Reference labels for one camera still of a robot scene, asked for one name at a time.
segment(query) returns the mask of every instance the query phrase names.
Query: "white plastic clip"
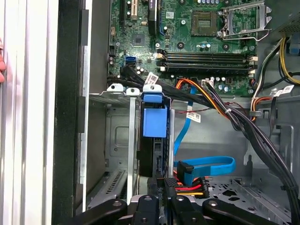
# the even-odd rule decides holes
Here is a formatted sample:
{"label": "white plastic clip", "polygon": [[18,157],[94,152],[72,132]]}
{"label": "white plastic clip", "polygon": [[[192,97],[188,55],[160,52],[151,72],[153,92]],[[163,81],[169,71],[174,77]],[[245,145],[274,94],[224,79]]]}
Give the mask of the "white plastic clip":
{"label": "white plastic clip", "polygon": [[231,112],[231,109],[227,109],[227,110],[225,111],[225,114],[230,113],[230,112]]}

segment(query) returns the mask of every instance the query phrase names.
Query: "red wire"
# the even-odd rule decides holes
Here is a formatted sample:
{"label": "red wire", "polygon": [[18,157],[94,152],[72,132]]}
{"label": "red wire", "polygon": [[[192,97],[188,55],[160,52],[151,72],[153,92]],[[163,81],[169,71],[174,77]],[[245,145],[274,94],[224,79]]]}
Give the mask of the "red wire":
{"label": "red wire", "polygon": [[197,190],[200,187],[201,187],[201,184],[199,184],[195,187],[176,187],[175,189],[179,190],[179,191],[194,191],[194,190]]}

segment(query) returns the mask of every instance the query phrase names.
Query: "ram slot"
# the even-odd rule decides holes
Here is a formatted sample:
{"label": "ram slot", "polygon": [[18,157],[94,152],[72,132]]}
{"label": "ram slot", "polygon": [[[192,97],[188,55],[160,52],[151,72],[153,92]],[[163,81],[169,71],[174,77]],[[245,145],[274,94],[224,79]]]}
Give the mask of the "ram slot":
{"label": "ram slot", "polygon": [[257,68],[244,54],[193,53],[160,51],[157,66],[161,72],[203,72],[246,75]]}

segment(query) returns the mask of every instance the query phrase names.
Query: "cpu socket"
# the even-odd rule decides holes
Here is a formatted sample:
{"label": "cpu socket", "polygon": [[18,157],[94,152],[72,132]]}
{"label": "cpu socket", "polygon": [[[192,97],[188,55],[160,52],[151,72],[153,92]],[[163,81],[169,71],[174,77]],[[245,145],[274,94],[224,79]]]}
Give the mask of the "cpu socket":
{"label": "cpu socket", "polygon": [[193,11],[192,36],[216,36],[217,30],[216,12]]}

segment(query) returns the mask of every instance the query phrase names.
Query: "white label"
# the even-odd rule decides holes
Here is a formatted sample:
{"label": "white label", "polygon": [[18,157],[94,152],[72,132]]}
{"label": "white label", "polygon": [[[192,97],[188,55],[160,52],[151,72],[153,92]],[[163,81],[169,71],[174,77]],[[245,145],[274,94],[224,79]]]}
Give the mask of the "white label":
{"label": "white label", "polygon": [[150,72],[149,75],[147,76],[145,84],[156,84],[157,81],[158,81],[158,76]]}
{"label": "white label", "polygon": [[195,112],[188,112],[187,113],[187,118],[188,119],[191,119],[197,123],[201,123],[201,115],[200,114],[197,114]]}
{"label": "white label", "polygon": [[166,19],[174,19],[174,12],[166,12],[165,18]]}
{"label": "white label", "polygon": [[277,91],[276,94],[274,95],[274,97],[278,97],[279,95],[281,95],[282,91],[283,91],[283,90]]}
{"label": "white label", "polygon": [[286,86],[285,88],[283,88],[283,90],[277,91],[276,94],[274,95],[274,97],[278,97],[279,95],[282,95],[282,94],[291,93],[291,91],[293,90],[294,86],[295,85]]}

